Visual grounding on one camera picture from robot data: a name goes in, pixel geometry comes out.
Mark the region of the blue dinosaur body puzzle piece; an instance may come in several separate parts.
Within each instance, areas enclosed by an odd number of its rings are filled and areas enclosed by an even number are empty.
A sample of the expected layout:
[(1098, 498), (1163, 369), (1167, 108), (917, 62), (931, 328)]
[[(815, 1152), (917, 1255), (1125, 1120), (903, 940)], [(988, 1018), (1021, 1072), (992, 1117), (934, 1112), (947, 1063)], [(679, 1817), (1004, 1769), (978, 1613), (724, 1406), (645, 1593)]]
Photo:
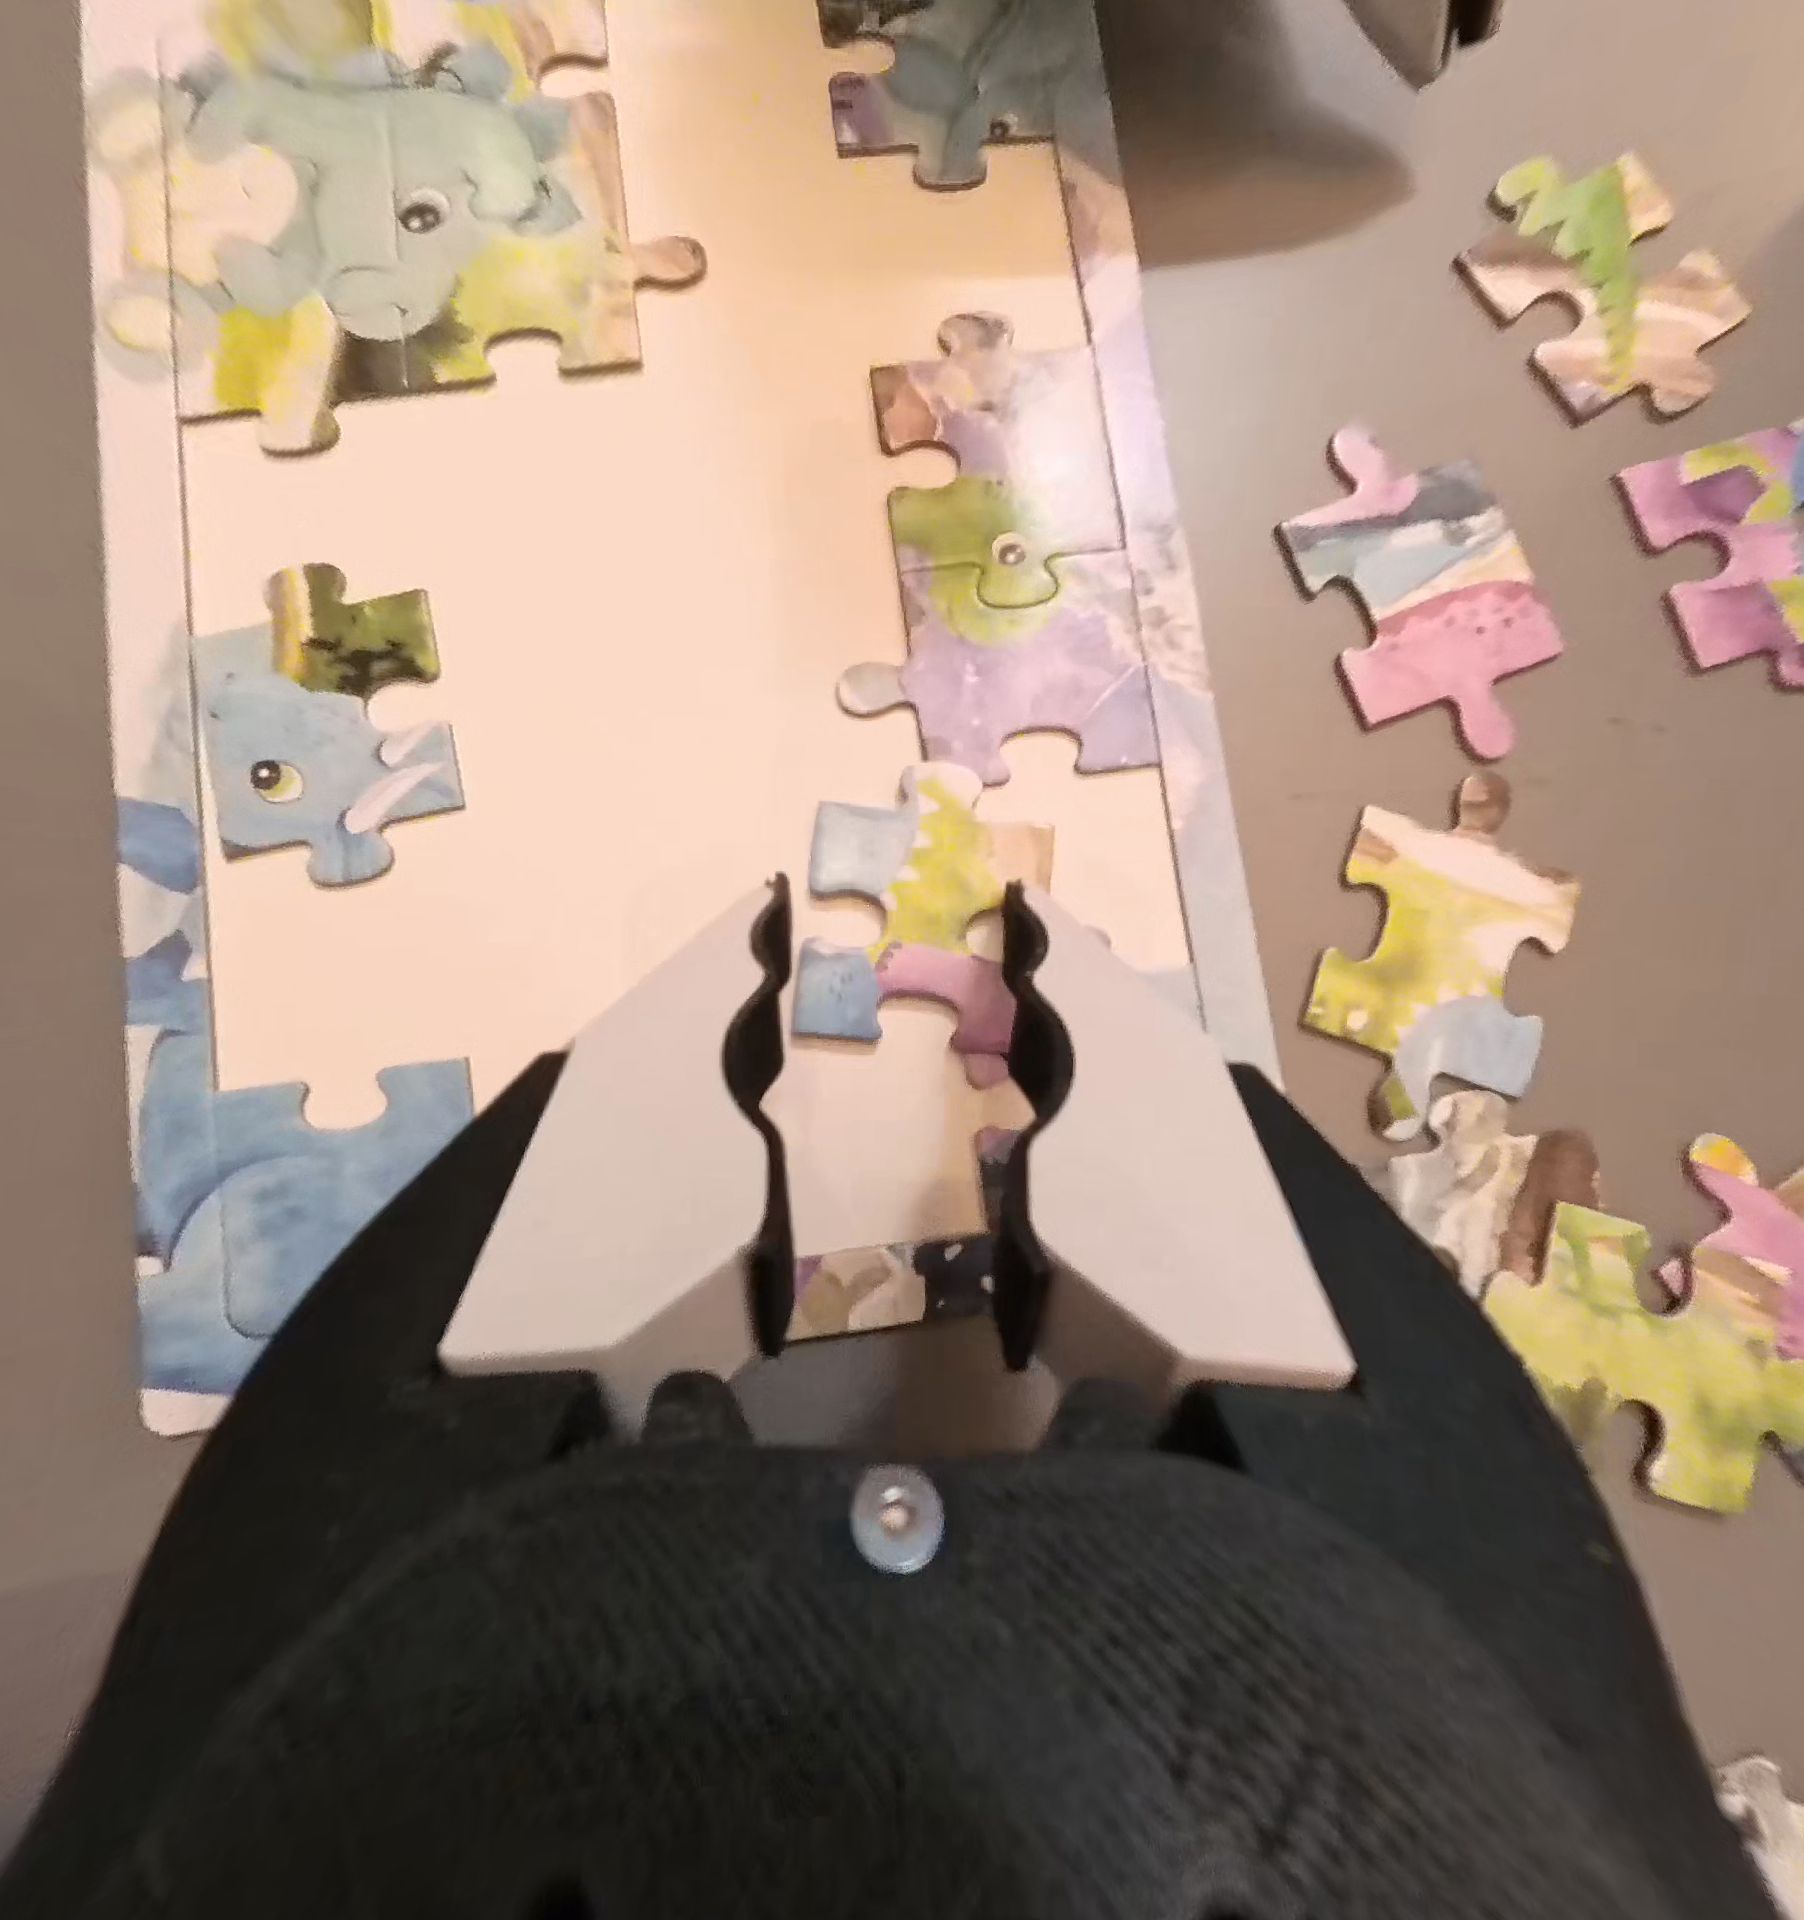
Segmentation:
[(317, 1128), (306, 1085), (218, 1093), (209, 1038), (158, 1038), (133, 1108), (141, 1390), (232, 1397), (364, 1227), (472, 1120), (464, 1063), (381, 1072)]

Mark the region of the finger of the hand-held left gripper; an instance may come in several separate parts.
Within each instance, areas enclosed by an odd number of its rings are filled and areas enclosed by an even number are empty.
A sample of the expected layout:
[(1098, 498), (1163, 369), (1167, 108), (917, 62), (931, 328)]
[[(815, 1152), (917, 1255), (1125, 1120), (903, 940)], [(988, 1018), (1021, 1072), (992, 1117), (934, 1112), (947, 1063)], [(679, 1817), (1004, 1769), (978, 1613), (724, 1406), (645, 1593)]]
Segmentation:
[(1345, 4), (1354, 28), (1413, 88), (1435, 86), (1449, 66), (1449, 4)]

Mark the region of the purple green blue puzzle piece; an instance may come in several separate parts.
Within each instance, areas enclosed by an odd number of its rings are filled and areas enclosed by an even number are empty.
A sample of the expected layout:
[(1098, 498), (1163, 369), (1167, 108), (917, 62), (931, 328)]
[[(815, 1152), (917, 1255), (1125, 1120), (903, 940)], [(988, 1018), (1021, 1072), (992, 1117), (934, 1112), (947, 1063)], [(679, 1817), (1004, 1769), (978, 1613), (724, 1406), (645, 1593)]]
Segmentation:
[(940, 1004), (966, 1081), (982, 1093), (1007, 1081), (1017, 1004), (973, 925), (998, 917), (1017, 883), (1052, 883), (1056, 826), (992, 825), (982, 796), (982, 773), (917, 760), (892, 804), (815, 804), (809, 895), (860, 896), (882, 925), (869, 946), (802, 940), (792, 1038), (877, 1047), (892, 1000)]

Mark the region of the green blue white puzzle piece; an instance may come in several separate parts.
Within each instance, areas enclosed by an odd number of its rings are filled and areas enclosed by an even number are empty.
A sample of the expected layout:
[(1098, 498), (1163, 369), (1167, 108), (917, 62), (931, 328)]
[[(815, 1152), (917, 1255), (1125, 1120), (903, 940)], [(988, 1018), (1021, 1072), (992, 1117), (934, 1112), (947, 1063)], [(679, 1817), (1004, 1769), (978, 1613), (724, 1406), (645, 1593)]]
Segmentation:
[(1382, 1057), (1370, 1128), (1391, 1143), (1428, 1128), (1440, 1081), (1508, 1099), (1536, 1081), (1543, 1018), (1508, 1005), (1508, 972), (1566, 948), (1581, 886), (1508, 851), (1508, 812), (1510, 783), (1482, 770), (1449, 826), (1362, 809), (1353, 834), (1345, 883), (1382, 896), (1382, 925), (1366, 957), (1319, 952), (1301, 1022)]

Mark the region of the green dinosaur head puzzle piece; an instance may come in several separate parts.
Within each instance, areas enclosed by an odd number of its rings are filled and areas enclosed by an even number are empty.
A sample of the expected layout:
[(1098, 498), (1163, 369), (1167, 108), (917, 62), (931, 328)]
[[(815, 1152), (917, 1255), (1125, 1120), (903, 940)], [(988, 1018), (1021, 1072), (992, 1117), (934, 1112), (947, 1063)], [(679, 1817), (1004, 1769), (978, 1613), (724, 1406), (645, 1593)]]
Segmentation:
[(887, 458), (947, 451), (957, 477), (892, 492), (903, 579), (969, 587), (1029, 613), (1057, 598), (1064, 566), (1125, 542), (1102, 382), (1085, 348), (1021, 348), (1000, 312), (936, 322), (936, 355), (871, 367)]

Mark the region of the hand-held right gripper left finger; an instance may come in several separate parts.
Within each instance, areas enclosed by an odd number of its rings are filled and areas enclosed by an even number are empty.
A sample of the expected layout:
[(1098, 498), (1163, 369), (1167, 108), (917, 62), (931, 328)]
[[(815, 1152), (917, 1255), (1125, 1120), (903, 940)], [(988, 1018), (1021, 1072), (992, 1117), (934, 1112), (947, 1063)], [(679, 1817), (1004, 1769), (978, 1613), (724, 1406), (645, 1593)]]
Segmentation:
[(767, 1096), (788, 977), (775, 873), (575, 1033), (438, 1340), (444, 1375), (657, 1390), (783, 1355), (792, 1190)]

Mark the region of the lavender green patch puzzle piece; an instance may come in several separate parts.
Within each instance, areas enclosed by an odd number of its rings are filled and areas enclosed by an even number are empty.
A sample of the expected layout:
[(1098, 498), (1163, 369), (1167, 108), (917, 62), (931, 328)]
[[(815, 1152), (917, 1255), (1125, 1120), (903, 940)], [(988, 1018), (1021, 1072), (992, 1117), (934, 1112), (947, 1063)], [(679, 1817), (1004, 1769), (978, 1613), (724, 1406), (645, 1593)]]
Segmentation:
[(1160, 765), (1129, 558), (1057, 558), (1056, 572), (1056, 598), (1000, 609), (982, 598), (978, 566), (908, 568), (908, 661), (847, 666), (841, 709), (909, 706), (925, 760), (985, 783), (1013, 780), (1004, 744), (1021, 732), (1069, 732), (1078, 773)]

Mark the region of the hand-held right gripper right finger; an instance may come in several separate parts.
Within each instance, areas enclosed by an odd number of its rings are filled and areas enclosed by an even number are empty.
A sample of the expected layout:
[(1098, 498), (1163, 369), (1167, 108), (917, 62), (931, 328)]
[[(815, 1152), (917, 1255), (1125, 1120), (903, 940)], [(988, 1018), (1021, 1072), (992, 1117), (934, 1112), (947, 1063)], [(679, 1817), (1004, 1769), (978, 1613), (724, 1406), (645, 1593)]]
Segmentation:
[(1004, 896), (1013, 1085), (1033, 1103), (1000, 1193), (1000, 1357), (1116, 1381), (1335, 1394), (1341, 1314), (1228, 1048), (1047, 888)]

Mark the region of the pink blue striped puzzle piece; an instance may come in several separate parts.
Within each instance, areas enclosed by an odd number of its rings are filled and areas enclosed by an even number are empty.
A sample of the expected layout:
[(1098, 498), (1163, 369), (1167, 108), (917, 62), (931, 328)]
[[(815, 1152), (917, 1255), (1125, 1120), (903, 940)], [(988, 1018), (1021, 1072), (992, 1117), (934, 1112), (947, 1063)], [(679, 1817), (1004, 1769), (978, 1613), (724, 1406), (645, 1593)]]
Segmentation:
[(1467, 756), (1516, 749), (1499, 683), (1564, 654), (1510, 516), (1473, 459), (1408, 468), (1362, 427), (1341, 427), (1327, 459), (1345, 497), (1279, 521), (1305, 593), (1349, 588), (1370, 636), (1341, 652), (1366, 730), (1449, 706)]

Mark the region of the green tail brown puzzle piece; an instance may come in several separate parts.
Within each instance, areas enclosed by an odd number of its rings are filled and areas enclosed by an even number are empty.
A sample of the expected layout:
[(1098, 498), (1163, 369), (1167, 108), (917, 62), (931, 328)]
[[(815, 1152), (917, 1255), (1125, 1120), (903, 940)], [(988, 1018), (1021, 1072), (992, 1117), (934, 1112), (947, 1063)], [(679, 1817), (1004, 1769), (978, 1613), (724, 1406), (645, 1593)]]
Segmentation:
[(1751, 322), (1753, 302), (1712, 251), (1639, 265), (1674, 204), (1637, 151), (1581, 175), (1526, 156), (1492, 185), (1492, 211), (1499, 227), (1456, 252), (1456, 274), (1497, 322), (1543, 302), (1573, 309), (1573, 328), (1533, 355), (1573, 420), (1628, 393), (1671, 420), (1716, 393), (1708, 352)]

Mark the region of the yellow green puzzle piece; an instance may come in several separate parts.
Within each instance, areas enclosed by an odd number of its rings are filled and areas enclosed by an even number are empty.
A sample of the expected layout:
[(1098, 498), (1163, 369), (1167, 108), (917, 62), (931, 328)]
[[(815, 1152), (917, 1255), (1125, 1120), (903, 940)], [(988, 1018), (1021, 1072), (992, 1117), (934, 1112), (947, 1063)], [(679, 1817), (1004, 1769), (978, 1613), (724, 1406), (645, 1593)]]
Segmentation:
[(1674, 1505), (1738, 1514), (1767, 1445), (1804, 1446), (1804, 1357), (1716, 1297), (1650, 1308), (1637, 1292), (1650, 1254), (1643, 1227), (1564, 1202), (1539, 1281), (1499, 1271), (1482, 1308), (1578, 1446), (1637, 1406), (1651, 1422), (1639, 1483)]

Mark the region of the grey brown puzzle piece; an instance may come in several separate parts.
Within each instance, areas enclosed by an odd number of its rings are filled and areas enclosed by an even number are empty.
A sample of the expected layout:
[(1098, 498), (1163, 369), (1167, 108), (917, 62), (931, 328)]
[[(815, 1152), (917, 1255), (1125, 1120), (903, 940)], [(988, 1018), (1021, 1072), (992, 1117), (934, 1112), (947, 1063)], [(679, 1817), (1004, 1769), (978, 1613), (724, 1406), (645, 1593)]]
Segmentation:
[(1447, 1093), (1435, 1148), (1366, 1167), (1382, 1202), (1440, 1255), (1467, 1299), (1492, 1281), (1539, 1284), (1556, 1211), (1607, 1211), (1600, 1152), (1585, 1128), (1518, 1134), (1499, 1093)]

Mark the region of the white jigsaw puzzle board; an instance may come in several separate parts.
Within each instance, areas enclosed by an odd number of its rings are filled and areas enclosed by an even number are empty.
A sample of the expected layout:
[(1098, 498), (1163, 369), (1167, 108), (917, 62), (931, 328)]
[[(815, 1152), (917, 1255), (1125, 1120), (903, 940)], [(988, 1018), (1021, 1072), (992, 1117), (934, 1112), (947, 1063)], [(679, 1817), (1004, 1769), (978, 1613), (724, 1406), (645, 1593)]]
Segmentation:
[[(826, 45), (815, 4), (605, 9), (629, 231), (707, 251), (690, 289), (642, 291), (636, 369), (498, 342), (490, 386), (346, 406), (334, 450), (278, 459), (252, 419), (176, 427), (98, 363), (128, 1178), (170, 1033), (211, 1047), (218, 1093), (300, 1085), (317, 1128), (352, 1128), (396, 1064), (464, 1063), (480, 1108), (775, 873), (792, 962), (879, 931), (809, 895), (809, 841), (819, 799), (892, 804), (925, 760), (909, 706), (847, 715), (836, 683), (908, 661), (892, 492), (957, 477), (882, 451), (871, 367), (936, 355), (957, 312), (1094, 355), (1160, 741), (1078, 773), (1069, 732), (1021, 732), (978, 812), (1056, 826), (1038, 888), (1279, 1068), (1104, 52), (1057, 143), (934, 190), (909, 156), (836, 151), (834, 75), (892, 52)], [(392, 826), (360, 886), (223, 856), (198, 760), (193, 636), (261, 622), (306, 560), (352, 598), (431, 593), (443, 679), (373, 715), (459, 732), (464, 809)], [(877, 1047), (802, 1042), (788, 977), (783, 1026), (792, 1262), (978, 1234), (973, 1139), (1029, 1103), (966, 1081), (955, 1016), (892, 1000)]]

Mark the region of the pink grey puzzle piece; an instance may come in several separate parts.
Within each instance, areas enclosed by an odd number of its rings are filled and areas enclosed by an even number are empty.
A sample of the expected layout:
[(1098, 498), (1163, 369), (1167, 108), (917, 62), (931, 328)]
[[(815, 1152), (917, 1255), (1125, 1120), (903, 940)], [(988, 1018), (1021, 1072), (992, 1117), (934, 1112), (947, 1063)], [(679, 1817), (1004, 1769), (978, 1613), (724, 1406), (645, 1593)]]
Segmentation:
[[(1781, 1357), (1804, 1363), (1804, 1167), (1767, 1186), (1756, 1161), (1725, 1134), (1687, 1143), (1690, 1181), (1717, 1207), (1717, 1227), (1660, 1267), (1671, 1299), (1708, 1297)], [(1804, 1445), (1781, 1445), (1804, 1488)]]

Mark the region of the teal purple puzzle piece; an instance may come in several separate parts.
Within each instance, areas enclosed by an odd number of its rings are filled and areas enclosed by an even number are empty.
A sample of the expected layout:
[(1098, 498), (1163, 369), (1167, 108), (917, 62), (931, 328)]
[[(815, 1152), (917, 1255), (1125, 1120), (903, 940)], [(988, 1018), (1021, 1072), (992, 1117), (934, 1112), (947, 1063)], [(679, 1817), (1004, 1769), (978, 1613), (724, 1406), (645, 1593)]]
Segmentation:
[(1094, 4), (815, 4), (815, 23), (834, 52), (892, 52), (827, 77), (836, 151), (909, 156), (934, 190), (982, 187), (998, 143), (1057, 143), (1102, 99)]

